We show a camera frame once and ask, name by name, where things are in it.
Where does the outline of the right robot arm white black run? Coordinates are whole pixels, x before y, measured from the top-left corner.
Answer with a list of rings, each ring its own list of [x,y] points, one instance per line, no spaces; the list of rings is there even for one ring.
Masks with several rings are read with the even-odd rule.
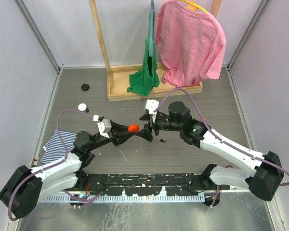
[[[217,185],[230,185],[248,189],[264,201],[273,199],[284,178],[277,154],[263,154],[222,136],[210,126],[192,118],[183,102],[172,102],[168,115],[158,111],[158,106],[156,100],[145,102],[145,114],[140,120],[148,123],[137,136],[152,141],[160,131],[176,131],[185,143],[217,154],[237,166],[226,168],[209,164],[201,174],[204,188],[211,190]]]

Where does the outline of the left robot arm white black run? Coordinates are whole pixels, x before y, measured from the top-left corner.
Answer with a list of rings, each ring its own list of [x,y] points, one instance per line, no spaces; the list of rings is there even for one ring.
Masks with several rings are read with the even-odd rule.
[[[0,191],[0,200],[8,208],[11,221],[24,218],[44,198],[65,189],[83,190],[87,185],[83,168],[94,159],[91,154],[106,144],[119,146],[139,131],[138,125],[120,125],[103,119],[98,133],[86,131],[76,134],[74,148],[64,157],[40,167],[18,167]]]

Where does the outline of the orange earbud case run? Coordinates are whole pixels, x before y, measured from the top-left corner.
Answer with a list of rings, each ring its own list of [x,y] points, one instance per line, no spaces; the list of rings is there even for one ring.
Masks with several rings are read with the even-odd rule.
[[[136,133],[139,131],[139,126],[137,124],[132,124],[130,126],[128,126],[128,132],[133,132]]]

